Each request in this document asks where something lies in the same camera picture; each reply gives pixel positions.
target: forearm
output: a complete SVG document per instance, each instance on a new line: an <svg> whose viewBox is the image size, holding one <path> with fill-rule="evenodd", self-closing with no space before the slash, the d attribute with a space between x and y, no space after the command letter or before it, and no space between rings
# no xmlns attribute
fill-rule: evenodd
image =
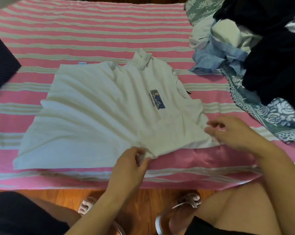
<svg viewBox="0 0 295 235"><path fill-rule="evenodd" d="M257 154L281 229L284 234L295 235L295 164L273 144Z"/></svg>
<svg viewBox="0 0 295 235"><path fill-rule="evenodd" d="M124 202L118 194L105 192L65 235L106 235Z"/></svg>

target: black and white striped cloth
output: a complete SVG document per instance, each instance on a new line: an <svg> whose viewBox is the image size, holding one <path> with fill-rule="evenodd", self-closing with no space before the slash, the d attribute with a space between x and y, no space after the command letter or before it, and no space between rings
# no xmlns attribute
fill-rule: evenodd
<svg viewBox="0 0 295 235"><path fill-rule="evenodd" d="M0 88L11 79L20 67L18 60L0 39Z"/></svg>

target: hand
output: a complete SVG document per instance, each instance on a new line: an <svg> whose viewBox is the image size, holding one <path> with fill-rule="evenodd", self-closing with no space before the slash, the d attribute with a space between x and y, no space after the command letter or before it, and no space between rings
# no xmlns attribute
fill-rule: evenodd
<svg viewBox="0 0 295 235"><path fill-rule="evenodd" d="M260 150L275 146L272 142L256 133L241 119L232 116L220 116L207 123L211 127L205 128L205 132L218 141L226 143L232 149L259 154Z"/></svg>
<svg viewBox="0 0 295 235"><path fill-rule="evenodd" d="M146 158L138 166L136 162L137 154L144 154L144 150L136 147L127 149L118 158L111 172L106 191L117 195L120 200L127 200L139 189L147 167L152 160Z"/></svg>

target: wooden floor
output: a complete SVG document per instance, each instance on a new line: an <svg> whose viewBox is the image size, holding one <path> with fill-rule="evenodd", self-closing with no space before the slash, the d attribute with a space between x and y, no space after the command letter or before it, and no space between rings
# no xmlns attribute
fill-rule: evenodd
<svg viewBox="0 0 295 235"><path fill-rule="evenodd" d="M104 190L47 189L20 190L18 192L77 210L83 199L90 195L98 199L104 193ZM175 205L178 198L190 192L196 191L140 189L132 200L125 205L116 221L122 226L127 235L156 235L156 216L163 210ZM202 200L214 193L212 190L198 190L197 192Z"/></svg>

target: white garment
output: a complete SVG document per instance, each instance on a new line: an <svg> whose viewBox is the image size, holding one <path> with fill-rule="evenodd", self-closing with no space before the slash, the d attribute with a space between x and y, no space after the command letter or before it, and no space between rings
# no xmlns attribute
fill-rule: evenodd
<svg viewBox="0 0 295 235"><path fill-rule="evenodd" d="M212 27L211 31L212 35L220 42L231 44L248 53L251 52L251 48L262 38L260 35L254 34L247 27L237 25L229 19L219 20Z"/></svg>
<svg viewBox="0 0 295 235"><path fill-rule="evenodd" d="M156 158L218 145L201 100L167 63L142 49L125 66L61 65L22 140L14 169L112 167L132 146Z"/></svg>
<svg viewBox="0 0 295 235"><path fill-rule="evenodd" d="M201 19L193 27L189 37L190 47L193 49L205 49L210 39L210 29L215 21L213 15Z"/></svg>

